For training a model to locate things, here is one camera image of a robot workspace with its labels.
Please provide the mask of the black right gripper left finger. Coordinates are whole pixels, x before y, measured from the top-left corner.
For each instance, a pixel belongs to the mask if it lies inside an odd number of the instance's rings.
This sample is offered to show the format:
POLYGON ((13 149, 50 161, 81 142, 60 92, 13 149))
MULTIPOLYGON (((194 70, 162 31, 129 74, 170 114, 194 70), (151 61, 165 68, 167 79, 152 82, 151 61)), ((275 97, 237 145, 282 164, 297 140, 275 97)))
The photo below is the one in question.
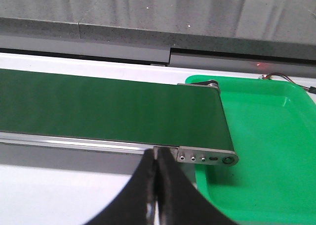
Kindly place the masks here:
POLYGON ((113 201, 87 225, 153 225, 155 220, 156 165, 148 149, 132 177, 113 201))

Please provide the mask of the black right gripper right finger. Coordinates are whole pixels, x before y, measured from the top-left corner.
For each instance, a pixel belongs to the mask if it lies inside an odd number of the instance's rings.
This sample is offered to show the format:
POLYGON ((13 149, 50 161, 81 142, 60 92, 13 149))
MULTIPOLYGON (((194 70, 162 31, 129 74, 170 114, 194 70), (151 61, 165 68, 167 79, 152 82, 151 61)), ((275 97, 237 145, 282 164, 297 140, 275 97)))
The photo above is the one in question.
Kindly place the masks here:
POLYGON ((193 186, 167 148, 157 153, 157 196, 161 225, 235 225, 193 186))

